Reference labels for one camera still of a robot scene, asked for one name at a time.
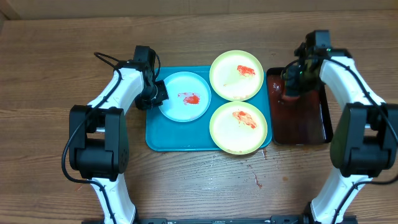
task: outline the sauce stain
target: sauce stain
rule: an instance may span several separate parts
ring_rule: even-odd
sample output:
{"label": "sauce stain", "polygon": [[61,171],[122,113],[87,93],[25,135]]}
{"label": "sauce stain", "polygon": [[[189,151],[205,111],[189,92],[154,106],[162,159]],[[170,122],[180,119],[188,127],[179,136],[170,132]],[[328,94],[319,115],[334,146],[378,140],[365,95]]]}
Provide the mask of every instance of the sauce stain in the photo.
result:
{"label": "sauce stain", "polygon": [[260,189],[262,189],[262,184],[259,183],[259,180],[257,179],[257,175],[253,172],[254,174],[254,180],[256,181],[257,186],[259,186]]}
{"label": "sauce stain", "polygon": [[244,100],[244,99],[246,99],[246,98],[249,98],[249,96],[250,96],[250,95],[246,95],[246,96],[234,96],[233,98],[234,98],[235,100]]}
{"label": "sauce stain", "polygon": [[184,97],[184,103],[187,104],[199,104],[200,97],[197,93],[179,93],[178,97]]}
{"label": "sauce stain", "polygon": [[262,156],[265,160],[267,160],[267,148],[262,149]]}
{"label": "sauce stain", "polygon": [[253,118],[250,114],[245,113],[243,111],[235,111],[232,115],[241,123],[241,121],[245,124],[250,126],[252,129],[257,127],[256,122],[253,121]]}
{"label": "sauce stain", "polygon": [[243,65],[238,65],[237,70],[238,70],[239,74],[244,77],[253,77],[256,74],[256,73],[254,73],[254,69],[243,66]]}

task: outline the yellow plate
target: yellow plate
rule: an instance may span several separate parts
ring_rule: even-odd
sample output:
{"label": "yellow plate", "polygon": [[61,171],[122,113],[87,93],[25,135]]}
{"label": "yellow plate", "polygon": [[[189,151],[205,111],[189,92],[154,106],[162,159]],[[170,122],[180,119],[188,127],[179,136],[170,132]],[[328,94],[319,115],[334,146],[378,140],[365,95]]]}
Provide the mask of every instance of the yellow plate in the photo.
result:
{"label": "yellow plate", "polygon": [[264,71],[260,62],[242,50],[225,52],[211,64],[211,87],[226,100],[252,98],[260,90],[263,81]]}
{"label": "yellow plate", "polygon": [[266,140],[267,121],[255,106],[233,101],[213,113],[210,135],[220,149],[231,154],[248,154]]}

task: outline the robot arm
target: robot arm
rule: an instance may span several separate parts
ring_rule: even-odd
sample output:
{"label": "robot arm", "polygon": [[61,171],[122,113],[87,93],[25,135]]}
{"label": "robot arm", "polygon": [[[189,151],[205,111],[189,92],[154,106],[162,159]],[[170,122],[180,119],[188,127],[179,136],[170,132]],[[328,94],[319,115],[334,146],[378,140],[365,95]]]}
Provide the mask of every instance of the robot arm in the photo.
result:
{"label": "robot arm", "polygon": [[[336,56],[331,59],[349,66],[350,69],[357,74],[367,91],[370,92],[372,99],[374,99],[379,105],[384,103],[384,100],[377,96],[363,80],[362,76],[357,71],[352,58]],[[321,81],[329,86],[342,110],[350,103],[371,105],[368,99],[365,98],[364,93],[360,89],[354,77],[343,67],[324,60],[319,76]],[[369,178],[368,175],[350,175],[349,177],[343,177],[339,169],[335,167],[332,168],[329,178],[321,189],[321,192],[311,202],[310,208],[314,221],[320,223],[331,223],[339,204],[343,201],[351,186],[355,183],[370,181],[372,179],[373,178]],[[336,223],[341,223],[343,221],[346,209],[363,187],[364,185],[360,185],[358,189],[355,189],[351,193],[343,208],[340,210]]]}
{"label": "robot arm", "polygon": [[[357,71],[354,60],[345,49],[333,49],[327,30],[316,30],[306,36],[306,42],[295,51],[299,56],[297,66],[291,66],[281,74],[285,80],[282,99],[298,98],[320,85],[330,87],[343,110],[330,145],[330,157],[334,168],[319,195],[310,204],[312,222],[331,224],[337,209],[350,188],[359,182],[370,181],[384,169],[392,167],[397,144],[375,106],[366,98],[354,76],[342,63],[356,74],[371,98],[388,114],[389,120],[397,118],[397,106],[387,105],[366,84]],[[391,122],[394,129],[398,124]],[[364,129],[372,128],[376,136],[364,136]],[[343,221],[345,210],[364,187],[354,189],[345,201],[336,223]]]}
{"label": "robot arm", "polygon": [[[134,58],[118,61],[121,81],[115,91],[90,116],[70,144],[70,165],[80,171],[81,177],[97,181],[104,187],[117,224],[130,224],[136,217],[136,208],[129,198],[124,180],[129,159],[126,119],[124,115],[135,101],[140,110],[160,106],[168,99],[164,82],[156,81],[155,52],[149,47],[137,46]],[[85,119],[92,108],[117,85],[119,73],[103,92],[87,106],[75,105],[70,111],[70,135]],[[91,139],[87,133],[102,132],[105,139]],[[104,211],[104,223],[113,224],[105,197],[97,185],[92,184]]]}

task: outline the blue plate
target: blue plate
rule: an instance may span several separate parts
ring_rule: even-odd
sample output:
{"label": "blue plate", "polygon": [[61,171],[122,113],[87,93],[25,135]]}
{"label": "blue plate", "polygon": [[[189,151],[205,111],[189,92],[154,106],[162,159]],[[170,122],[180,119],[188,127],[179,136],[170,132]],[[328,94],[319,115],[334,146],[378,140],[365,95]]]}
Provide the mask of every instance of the blue plate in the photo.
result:
{"label": "blue plate", "polygon": [[169,99],[159,107],[173,121],[189,122],[202,116],[210,106],[211,90],[201,76],[177,72],[164,79]]}
{"label": "blue plate", "polygon": [[[196,73],[210,85],[210,66],[164,67],[160,69],[158,80],[163,80],[176,72]],[[214,111],[229,101],[223,99],[211,89],[210,102],[210,106],[200,118],[186,123],[166,118],[159,108],[148,110],[146,120],[146,142],[148,146],[160,152],[221,150],[210,136],[209,123]],[[246,102],[258,108],[267,120],[267,137],[261,145],[261,147],[266,147],[272,140],[267,85],[264,83],[260,91]]]}

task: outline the wood grain surface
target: wood grain surface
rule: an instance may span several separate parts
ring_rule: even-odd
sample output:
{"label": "wood grain surface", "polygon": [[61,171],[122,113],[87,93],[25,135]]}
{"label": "wood grain surface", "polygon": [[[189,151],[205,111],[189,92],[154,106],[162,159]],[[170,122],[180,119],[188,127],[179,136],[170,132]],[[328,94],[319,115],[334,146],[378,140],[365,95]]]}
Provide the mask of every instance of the wood grain surface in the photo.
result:
{"label": "wood grain surface", "polygon": [[4,23],[4,21],[6,21],[7,18],[4,16],[3,13],[1,13],[0,11],[0,32],[1,32],[1,28],[2,28],[2,24]]}
{"label": "wood grain surface", "polygon": [[[387,102],[398,101],[398,11],[6,21],[0,35],[0,223],[103,217],[91,187],[69,182],[60,165],[70,108],[87,104],[111,79],[94,51],[129,59],[136,45],[149,45],[163,66],[187,66],[209,65],[239,49],[266,70],[293,60],[314,29],[330,29],[333,45],[349,49],[369,86]],[[330,91],[327,97],[335,128],[341,112]],[[271,143],[246,156],[158,153],[146,145],[145,119],[145,111],[135,108],[127,114],[125,175],[141,218],[299,214],[332,168],[327,144]],[[396,172],[394,166],[378,179]],[[360,223],[398,223],[397,200],[398,185],[369,185],[347,214]]]}
{"label": "wood grain surface", "polygon": [[398,9],[398,0],[0,0],[10,19]]}

